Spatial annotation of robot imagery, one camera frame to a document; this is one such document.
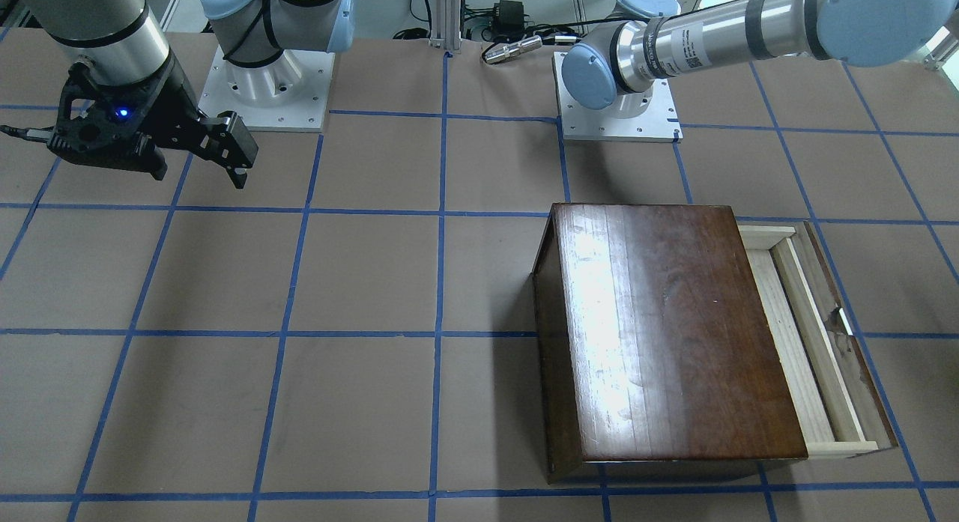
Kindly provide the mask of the silver robot arm image right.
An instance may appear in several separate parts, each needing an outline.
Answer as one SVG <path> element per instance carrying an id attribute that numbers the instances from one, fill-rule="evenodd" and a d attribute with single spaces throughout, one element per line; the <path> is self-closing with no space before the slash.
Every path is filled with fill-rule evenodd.
<path id="1" fill-rule="evenodd" d="M 566 51 L 559 75 L 573 100 L 603 110 L 659 79 L 788 54 L 894 64 L 949 23 L 957 0 L 736 0 L 675 9 L 676 0 L 616 0 Z"/>

